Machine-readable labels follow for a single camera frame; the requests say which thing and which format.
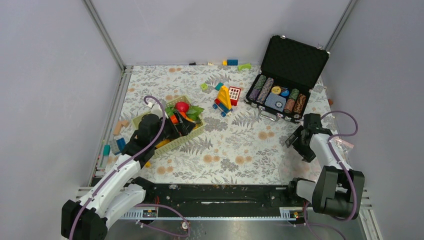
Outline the clear pink dotted zip bag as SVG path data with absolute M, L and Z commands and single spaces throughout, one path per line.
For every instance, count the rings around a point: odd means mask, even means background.
M 335 137 L 331 140 L 331 144 L 333 145 L 335 151 L 340 154 L 340 159 L 343 162 L 347 162 L 349 160 L 350 152 L 354 148 L 354 144 L 341 139 L 340 137 Z

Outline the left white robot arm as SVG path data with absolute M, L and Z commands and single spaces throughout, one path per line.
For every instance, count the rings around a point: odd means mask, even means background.
M 175 112 L 145 114 L 114 167 L 79 200 L 68 200 L 61 209 L 61 230 L 69 240 L 103 240 L 109 228 L 137 204 L 156 203 L 154 183 L 133 176 L 154 156 L 165 140 L 187 136 L 196 124 Z

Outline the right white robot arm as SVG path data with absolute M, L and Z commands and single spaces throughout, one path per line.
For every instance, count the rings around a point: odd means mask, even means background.
M 359 215 L 365 176 L 342 161 L 334 143 L 337 135 L 323 127 L 322 119 L 317 113 L 305 114 L 303 125 L 285 141 L 304 162 L 318 160 L 322 167 L 317 181 L 293 178 L 286 198 L 293 206 L 309 201 L 314 212 L 339 221 L 354 220 Z

